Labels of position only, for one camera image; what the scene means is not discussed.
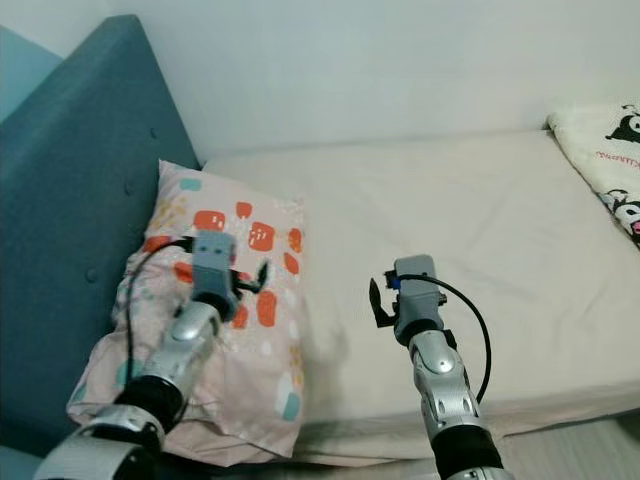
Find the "cream cartoon print quilt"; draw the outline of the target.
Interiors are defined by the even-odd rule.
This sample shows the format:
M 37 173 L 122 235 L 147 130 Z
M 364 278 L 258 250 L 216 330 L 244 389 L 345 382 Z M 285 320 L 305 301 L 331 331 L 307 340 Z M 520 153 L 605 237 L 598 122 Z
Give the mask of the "cream cartoon print quilt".
M 614 225 L 640 248 L 640 100 L 568 106 L 547 123 Z

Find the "cream bed sheet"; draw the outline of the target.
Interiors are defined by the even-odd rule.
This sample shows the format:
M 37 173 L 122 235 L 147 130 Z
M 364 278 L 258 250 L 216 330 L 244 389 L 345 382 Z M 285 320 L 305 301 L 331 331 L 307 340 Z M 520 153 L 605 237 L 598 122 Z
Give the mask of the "cream bed sheet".
M 305 424 L 296 460 L 430 456 L 410 356 L 376 328 L 369 280 L 426 253 L 495 436 L 640 410 L 640 248 L 547 132 L 275 150 L 206 172 L 298 200 Z

